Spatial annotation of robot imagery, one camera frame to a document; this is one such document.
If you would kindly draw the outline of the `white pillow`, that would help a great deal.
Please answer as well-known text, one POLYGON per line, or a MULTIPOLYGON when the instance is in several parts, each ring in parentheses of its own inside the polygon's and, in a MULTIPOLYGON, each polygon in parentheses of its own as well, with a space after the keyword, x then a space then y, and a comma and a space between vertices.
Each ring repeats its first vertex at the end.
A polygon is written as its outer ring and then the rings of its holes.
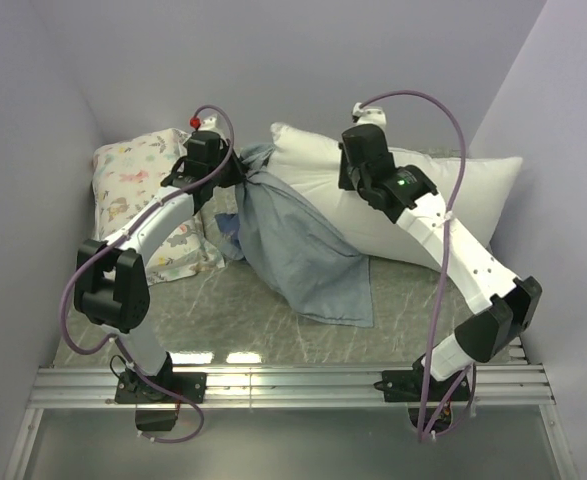
POLYGON ((506 200, 523 164, 520 157, 470 159, 433 158, 427 154, 392 149, 397 166, 415 166, 435 185, 435 193, 416 200, 392 221, 372 208, 355 191, 339 188, 341 150, 336 140, 297 129, 285 123, 271 126, 274 151, 267 170, 312 204, 359 252, 439 270, 443 253, 429 253, 408 232, 443 233, 443 223, 464 226, 466 233, 453 233, 490 246, 506 200))

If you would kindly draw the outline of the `blue fish-print pillowcase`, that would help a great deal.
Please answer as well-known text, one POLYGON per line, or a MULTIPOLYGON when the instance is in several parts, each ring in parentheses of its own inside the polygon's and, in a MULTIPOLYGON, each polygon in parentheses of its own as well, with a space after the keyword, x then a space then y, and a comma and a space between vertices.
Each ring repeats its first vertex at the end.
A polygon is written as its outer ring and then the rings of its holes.
POLYGON ((267 171, 272 144, 246 147, 247 169, 233 187, 237 211, 215 215, 220 251, 245 261, 299 315, 330 325, 371 328, 369 258, 292 187, 267 171))

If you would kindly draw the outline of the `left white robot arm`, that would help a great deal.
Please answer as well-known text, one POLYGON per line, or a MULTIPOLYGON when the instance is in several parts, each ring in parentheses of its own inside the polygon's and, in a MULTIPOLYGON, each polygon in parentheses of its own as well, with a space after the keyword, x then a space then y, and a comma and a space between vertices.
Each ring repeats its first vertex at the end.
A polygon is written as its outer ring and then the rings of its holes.
POLYGON ((185 150, 149 204, 132 220, 107 239, 87 240, 80 246, 76 272, 61 301, 65 306, 72 300, 77 311, 106 333, 90 349, 74 344, 69 336, 67 345, 81 355, 92 355, 115 343, 127 368, 141 376, 139 390, 152 402, 168 399, 175 379, 167 371, 170 355, 144 324, 150 307, 146 266, 170 234, 199 213, 217 187, 234 186, 244 177, 234 139, 217 130, 194 131, 185 150))

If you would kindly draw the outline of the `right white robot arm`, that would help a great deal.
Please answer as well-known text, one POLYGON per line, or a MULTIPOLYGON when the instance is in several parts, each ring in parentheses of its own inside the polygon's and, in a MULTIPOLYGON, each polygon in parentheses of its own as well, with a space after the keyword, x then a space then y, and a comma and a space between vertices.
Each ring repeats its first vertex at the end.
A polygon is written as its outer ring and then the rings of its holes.
POLYGON ((499 263, 447 209, 444 197, 417 166, 397 166, 383 130, 373 124, 343 132, 339 186, 383 212, 436 260, 472 315, 424 358, 413 376, 417 394, 433 400, 449 378, 486 363, 525 331, 542 295, 532 276, 519 278, 499 263))

